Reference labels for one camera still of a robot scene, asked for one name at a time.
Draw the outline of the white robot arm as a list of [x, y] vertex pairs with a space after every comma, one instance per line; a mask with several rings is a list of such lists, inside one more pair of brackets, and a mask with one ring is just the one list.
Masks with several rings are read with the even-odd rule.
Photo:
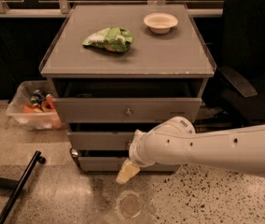
[[196, 133], [187, 119], [174, 117], [147, 133], [137, 130], [117, 182], [124, 184], [156, 163], [198, 164], [265, 177], [265, 124]]

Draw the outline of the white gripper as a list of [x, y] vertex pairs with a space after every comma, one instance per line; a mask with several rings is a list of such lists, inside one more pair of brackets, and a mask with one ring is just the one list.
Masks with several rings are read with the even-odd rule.
[[140, 172], [140, 167], [145, 168], [154, 164], [145, 153], [146, 133], [136, 130], [129, 148], [129, 159], [121, 166], [116, 181], [119, 184], [127, 183]]

